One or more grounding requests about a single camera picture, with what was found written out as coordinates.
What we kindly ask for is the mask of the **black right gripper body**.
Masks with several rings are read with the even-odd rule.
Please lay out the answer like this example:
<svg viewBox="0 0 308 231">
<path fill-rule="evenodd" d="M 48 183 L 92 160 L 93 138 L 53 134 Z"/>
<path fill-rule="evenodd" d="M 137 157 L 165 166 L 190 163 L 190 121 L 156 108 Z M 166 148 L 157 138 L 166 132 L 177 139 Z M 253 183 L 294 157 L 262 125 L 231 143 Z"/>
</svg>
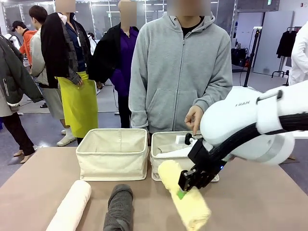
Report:
<svg viewBox="0 0 308 231">
<path fill-rule="evenodd" d="M 221 171 L 221 167 L 225 165 L 222 157 L 216 153 L 216 147 L 210 145 L 204 139 L 196 141 L 188 157 L 194 163 L 191 168 L 192 175 L 189 176 L 189 190 L 192 187 L 198 189 L 206 187 Z"/>
</svg>

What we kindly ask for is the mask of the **person's left hand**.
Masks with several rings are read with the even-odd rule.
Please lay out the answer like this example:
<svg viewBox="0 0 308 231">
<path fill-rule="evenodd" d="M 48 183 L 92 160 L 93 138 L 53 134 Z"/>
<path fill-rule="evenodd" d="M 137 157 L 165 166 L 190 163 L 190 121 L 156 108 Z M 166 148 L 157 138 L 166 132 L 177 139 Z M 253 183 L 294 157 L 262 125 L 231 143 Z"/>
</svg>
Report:
<svg viewBox="0 0 308 231">
<path fill-rule="evenodd" d="M 197 106 L 197 105 L 193 105 L 186 117 L 185 117 L 185 124 L 186 126 L 192 131 L 192 134 L 193 135 L 196 135 L 199 127 L 200 127 L 200 122 L 201 122 L 201 119 L 202 119 L 202 116 L 203 116 L 204 112 L 203 110 Z"/>
</svg>

